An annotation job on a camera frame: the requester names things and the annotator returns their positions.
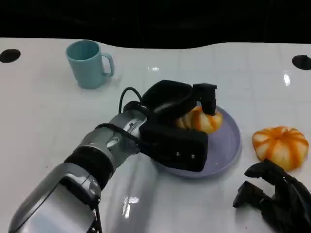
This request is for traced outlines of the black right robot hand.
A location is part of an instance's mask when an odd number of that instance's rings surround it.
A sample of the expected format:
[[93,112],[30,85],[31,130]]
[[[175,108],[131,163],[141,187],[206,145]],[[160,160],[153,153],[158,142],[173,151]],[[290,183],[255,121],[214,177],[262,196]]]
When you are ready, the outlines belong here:
[[275,187],[275,193],[270,197],[245,181],[238,189],[233,207],[248,204],[259,209],[263,219],[278,233],[311,231],[311,192],[302,182],[269,160],[250,166],[244,174],[264,179]]

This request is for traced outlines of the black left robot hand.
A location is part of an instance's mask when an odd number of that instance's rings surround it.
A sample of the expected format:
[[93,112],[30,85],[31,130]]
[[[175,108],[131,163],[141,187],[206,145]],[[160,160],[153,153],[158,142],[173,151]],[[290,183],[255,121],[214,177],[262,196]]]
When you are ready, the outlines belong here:
[[141,103],[156,121],[170,123],[189,113],[198,104],[203,112],[215,115],[217,86],[209,83],[186,84],[161,80],[142,96]]

